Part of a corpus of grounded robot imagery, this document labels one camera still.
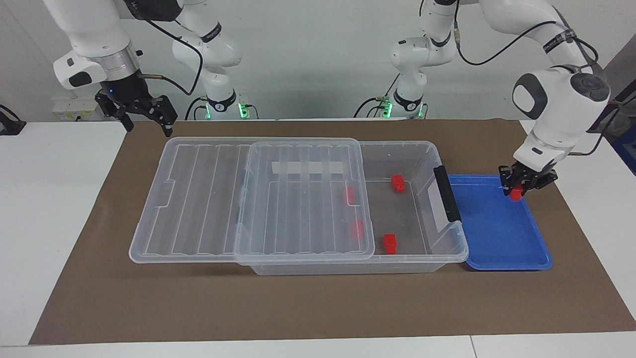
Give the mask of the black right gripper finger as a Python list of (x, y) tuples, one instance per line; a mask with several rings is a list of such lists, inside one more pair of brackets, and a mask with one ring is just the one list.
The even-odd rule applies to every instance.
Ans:
[(173, 125), (178, 118), (177, 112), (173, 108), (172, 102), (166, 95), (151, 97), (144, 100), (144, 116), (157, 123), (165, 137), (170, 138), (173, 134)]
[(107, 95), (95, 95), (95, 101), (105, 116), (110, 116), (119, 121), (127, 132), (134, 129), (134, 123), (130, 119), (125, 106), (117, 107)]

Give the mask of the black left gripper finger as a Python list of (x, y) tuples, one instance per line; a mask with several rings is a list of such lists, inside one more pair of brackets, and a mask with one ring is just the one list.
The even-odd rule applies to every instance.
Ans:
[(531, 190), (539, 190), (544, 188), (547, 185), (550, 185), (554, 181), (558, 179), (558, 175), (556, 172), (546, 172), (547, 176), (544, 177), (541, 181), (525, 181), (522, 183), (523, 193), (527, 193)]
[(513, 168), (499, 168), (500, 185), (503, 188), (505, 196), (509, 196), (515, 188), (515, 179), (513, 178)]

